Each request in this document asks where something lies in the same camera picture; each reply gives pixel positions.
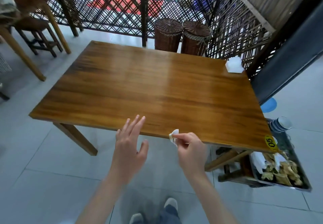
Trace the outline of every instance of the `wicker basket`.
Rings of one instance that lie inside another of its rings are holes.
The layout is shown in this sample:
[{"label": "wicker basket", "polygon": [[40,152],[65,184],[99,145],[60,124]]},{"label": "wicker basket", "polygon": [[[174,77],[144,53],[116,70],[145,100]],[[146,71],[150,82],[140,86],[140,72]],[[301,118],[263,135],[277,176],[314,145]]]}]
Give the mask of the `wicker basket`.
[{"label": "wicker basket", "polygon": [[195,21],[184,21],[183,28],[181,53],[203,56],[208,41],[212,37],[211,29],[207,25]]},{"label": "wicker basket", "polygon": [[177,52],[183,25],[171,18],[157,19],[155,28],[155,50]]}]

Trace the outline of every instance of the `forearm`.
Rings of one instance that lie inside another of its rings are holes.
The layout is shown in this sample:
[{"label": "forearm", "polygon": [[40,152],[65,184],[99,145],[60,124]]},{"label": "forearm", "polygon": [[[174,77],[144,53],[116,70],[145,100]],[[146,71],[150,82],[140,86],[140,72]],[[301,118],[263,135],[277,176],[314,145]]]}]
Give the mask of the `forearm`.
[{"label": "forearm", "polygon": [[205,173],[188,179],[202,204],[210,224],[237,224],[234,216],[222,204],[220,195],[214,189]]},{"label": "forearm", "polygon": [[123,185],[111,174],[100,184],[76,224],[104,224],[119,198]]}]

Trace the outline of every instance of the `hand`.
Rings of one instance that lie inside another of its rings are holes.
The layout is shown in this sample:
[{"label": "hand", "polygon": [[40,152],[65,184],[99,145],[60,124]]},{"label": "hand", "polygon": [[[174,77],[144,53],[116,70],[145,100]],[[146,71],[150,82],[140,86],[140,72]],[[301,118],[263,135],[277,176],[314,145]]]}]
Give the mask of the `hand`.
[{"label": "hand", "polygon": [[178,146],[178,158],[185,176],[190,180],[205,174],[206,145],[193,133],[173,135]]},{"label": "hand", "polygon": [[148,153],[148,141],[141,143],[140,151],[137,152],[137,140],[145,117],[138,122],[139,115],[129,124],[127,119],[122,130],[116,134],[116,147],[112,157],[109,175],[119,181],[120,184],[128,184],[132,177],[141,169],[146,161]]}]

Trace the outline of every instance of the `jeans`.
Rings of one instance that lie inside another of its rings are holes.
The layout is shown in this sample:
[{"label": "jeans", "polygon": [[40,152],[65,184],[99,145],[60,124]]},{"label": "jeans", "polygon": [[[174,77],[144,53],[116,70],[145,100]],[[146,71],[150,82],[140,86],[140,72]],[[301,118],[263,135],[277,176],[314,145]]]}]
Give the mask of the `jeans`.
[{"label": "jeans", "polygon": [[[136,221],[133,224],[146,224],[145,222]],[[182,224],[180,218],[178,217],[177,210],[171,206],[167,205],[159,213],[159,218],[157,224]]]}]

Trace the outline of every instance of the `wooden table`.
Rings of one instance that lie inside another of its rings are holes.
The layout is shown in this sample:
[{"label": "wooden table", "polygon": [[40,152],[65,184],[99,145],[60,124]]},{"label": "wooden table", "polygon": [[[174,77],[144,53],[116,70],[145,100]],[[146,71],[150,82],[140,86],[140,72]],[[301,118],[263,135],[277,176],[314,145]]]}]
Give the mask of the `wooden table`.
[{"label": "wooden table", "polygon": [[0,19],[0,36],[8,43],[8,45],[14,50],[14,52],[22,59],[22,61],[30,68],[30,70],[37,76],[41,81],[45,81],[46,77],[38,69],[38,67],[32,62],[32,60],[26,55],[24,50],[20,47],[18,42],[12,37],[11,33],[7,30],[7,27],[13,25],[19,20],[29,16],[29,13],[35,12],[37,9],[41,9],[47,16],[48,20],[52,24],[59,40],[62,43],[67,54],[71,53],[71,50],[55,21],[55,18],[47,4],[47,0],[14,0],[18,10],[20,11],[19,17],[8,21],[7,19]]},{"label": "wooden table", "polygon": [[30,116],[52,121],[96,155],[74,125],[117,130],[137,114],[146,116],[143,135],[168,138],[178,128],[234,148],[206,170],[252,151],[271,152],[247,75],[228,73],[220,59],[91,41]]}]

